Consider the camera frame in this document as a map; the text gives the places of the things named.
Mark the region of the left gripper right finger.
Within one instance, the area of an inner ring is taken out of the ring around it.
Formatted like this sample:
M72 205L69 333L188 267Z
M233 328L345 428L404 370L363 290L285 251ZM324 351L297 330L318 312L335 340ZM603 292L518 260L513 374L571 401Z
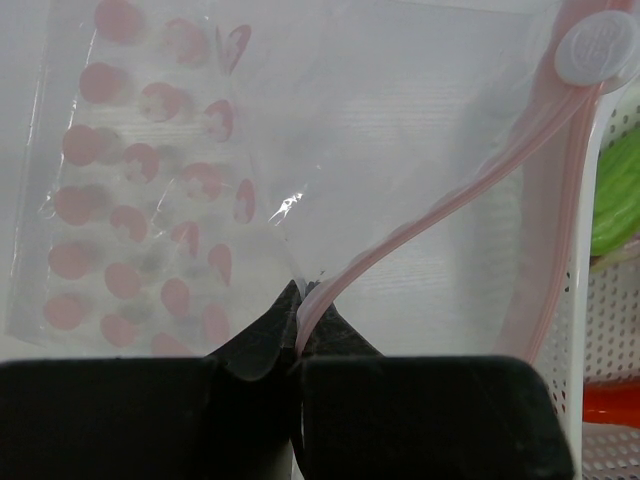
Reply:
M334 307L292 371L306 479L570 479L544 380L504 356L386 357Z

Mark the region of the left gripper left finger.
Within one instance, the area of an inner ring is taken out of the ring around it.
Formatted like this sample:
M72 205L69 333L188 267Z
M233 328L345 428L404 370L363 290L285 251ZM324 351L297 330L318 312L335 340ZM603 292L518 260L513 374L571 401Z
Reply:
M1 366L5 479L287 479L289 284L222 347L186 358Z

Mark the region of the red toy bell pepper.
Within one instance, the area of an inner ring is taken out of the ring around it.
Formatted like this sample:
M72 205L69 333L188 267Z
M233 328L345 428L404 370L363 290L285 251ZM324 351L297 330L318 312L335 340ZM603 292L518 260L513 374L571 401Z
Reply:
M583 395L583 421L639 428L639 388L592 388Z

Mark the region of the clear pink-dotted zip bag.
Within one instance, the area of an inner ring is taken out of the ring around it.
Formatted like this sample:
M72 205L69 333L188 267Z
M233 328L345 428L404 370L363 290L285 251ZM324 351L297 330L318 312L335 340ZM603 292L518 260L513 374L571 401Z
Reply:
M535 359L635 1L20 1L6 333L208 352L286 284L389 355Z

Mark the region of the green toy bitter gourd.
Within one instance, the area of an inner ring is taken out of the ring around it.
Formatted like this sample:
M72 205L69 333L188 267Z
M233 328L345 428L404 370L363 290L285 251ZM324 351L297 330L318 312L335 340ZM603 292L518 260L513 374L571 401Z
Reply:
M603 256L639 231L639 131L617 140L600 157L591 255Z

